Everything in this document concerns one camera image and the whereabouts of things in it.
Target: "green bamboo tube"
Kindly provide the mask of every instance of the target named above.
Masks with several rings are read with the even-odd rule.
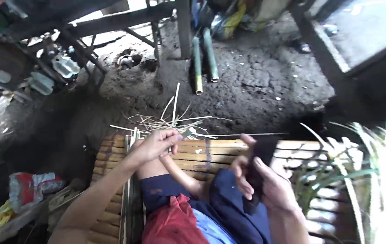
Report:
[[[214,51],[212,50],[211,34],[209,33],[208,28],[205,28],[205,30],[203,31],[203,43],[205,45],[205,51],[207,52],[208,56],[209,69],[211,72],[211,81],[217,82],[217,80],[219,79],[219,73],[217,71]]]
[[[194,53],[194,69],[196,79],[196,95],[200,95],[203,92],[202,87],[202,68],[200,66],[200,49],[199,49],[199,38],[193,37],[193,53]]]

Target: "hand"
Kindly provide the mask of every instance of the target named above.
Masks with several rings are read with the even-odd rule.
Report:
[[[241,135],[244,143],[249,147],[249,156],[251,156],[251,149],[255,144],[255,140],[245,134]],[[269,210],[284,210],[295,211],[299,209],[298,203],[295,199],[294,192],[292,190],[291,182],[284,177],[279,169],[279,165],[271,163],[271,168],[266,166],[262,160],[258,157],[253,159],[256,169],[259,174],[264,178],[264,185],[262,191],[264,193],[262,197],[262,203],[266,205]],[[253,187],[246,181],[245,171],[243,168],[247,168],[249,159],[246,156],[239,156],[234,160],[231,165],[237,177],[237,185],[239,191],[248,199],[251,200],[252,194],[255,192]]]
[[[140,163],[146,163],[168,155],[168,147],[176,154],[178,145],[175,143],[182,140],[183,136],[176,130],[155,130],[145,140],[136,141],[131,153]]]

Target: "plastic bag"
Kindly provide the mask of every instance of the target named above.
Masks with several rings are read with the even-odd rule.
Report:
[[[11,220],[15,216],[14,211],[12,210],[10,206],[10,201],[7,200],[1,207],[0,207],[0,227],[2,225],[6,224],[9,220]]]
[[[33,175],[14,173],[9,176],[9,201],[14,212],[25,211],[43,200],[43,194],[50,194],[65,185],[55,173]]]

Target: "right hand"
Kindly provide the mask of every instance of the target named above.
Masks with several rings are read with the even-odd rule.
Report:
[[[241,139],[249,147],[249,157],[251,157],[251,150],[256,143],[255,139],[246,134],[242,134]],[[288,180],[288,178],[278,173],[281,172],[281,170],[278,170],[279,165],[272,163],[270,165],[271,167],[268,167],[258,157],[253,159],[253,163],[255,164],[259,174],[264,178],[264,185],[262,187],[264,195],[262,197],[262,203],[265,204],[267,209],[277,211],[298,210],[300,207],[298,206],[297,200],[295,199],[291,182]],[[232,163],[231,169],[234,171],[237,178],[237,186],[239,191],[248,200],[251,200],[252,194],[255,191],[245,178],[245,169],[247,169],[248,164],[249,159],[246,156],[239,156]]]

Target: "plastic bottle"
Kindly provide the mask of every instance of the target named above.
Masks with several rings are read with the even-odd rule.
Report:
[[[52,64],[53,69],[66,79],[80,72],[80,67],[68,56],[58,54],[52,59]]]

